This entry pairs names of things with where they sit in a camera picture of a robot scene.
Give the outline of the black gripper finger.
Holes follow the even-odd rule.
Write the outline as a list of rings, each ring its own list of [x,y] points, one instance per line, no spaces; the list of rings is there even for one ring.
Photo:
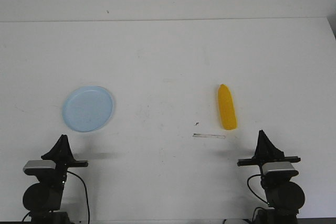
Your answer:
[[[68,140],[68,136],[67,135],[63,135],[63,141],[64,141],[64,146],[63,146],[63,153],[64,153],[64,157],[69,160],[69,161],[74,161],[75,158],[73,156],[73,153],[71,151],[70,148],[70,144],[69,144],[69,140]]]
[[[62,134],[60,138],[57,140],[56,144],[51,148],[49,152],[41,156],[42,160],[55,160],[61,151],[61,145],[63,141],[64,135]]]
[[[255,150],[255,158],[260,159],[260,157],[263,154],[263,147],[262,147],[262,141],[263,139],[263,130],[259,130],[258,132],[258,140],[257,140],[257,146]]]
[[[263,146],[265,156],[269,158],[284,158],[284,152],[276,148],[273,143],[269,140],[268,136],[264,131],[262,131]]]

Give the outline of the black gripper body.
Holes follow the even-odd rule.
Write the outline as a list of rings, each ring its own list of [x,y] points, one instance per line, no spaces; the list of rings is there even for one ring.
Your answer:
[[[88,167],[88,161],[58,161],[56,163],[56,174],[60,182],[67,180],[67,171],[69,168],[85,168]]]
[[[269,180],[269,181],[276,181],[276,182],[280,182],[280,181],[290,181],[291,178],[293,177],[287,177],[287,176],[264,176],[262,174],[262,170],[261,167],[263,166],[263,164],[265,163],[272,163],[272,162],[290,162],[291,164],[293,163],[298,163],[301,161],[301,158],[298,156],[289,156],[289,157],[284,157],[281,159],[257,159],[257,158],[244,158],[244,159],[239,159],[237,162],[237,166],[241,167],[241,166],[258,166],[261,176],[264,178],[264,180]]]

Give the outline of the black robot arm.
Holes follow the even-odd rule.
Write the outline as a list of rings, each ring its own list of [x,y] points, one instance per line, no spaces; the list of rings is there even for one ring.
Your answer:
[[[88,161],[76,160],[68,136],[62,134],[49,152],[39,160],[29,160],[24,174],[35,176],[37,183],[29,186],[23,195],[23,206],[28,210],[31,223],[72,223],[65,211],[60,211],[67,175],[70,168],[88,167]]]
[[[268,208],[256,207],[247,223],[298,223],[297,214],[305,203],[305,194],[291,179],[299,175],[293,163],[300,161],[298,156],[286,156],[273,145],[263,130],[259,130],[253,157],[239,159],[237,166],[259,167],[260,173],[248,177],[246,184],[250,192]],[[255,177],[260,177],[265,199],[250,186],[250,180]]]

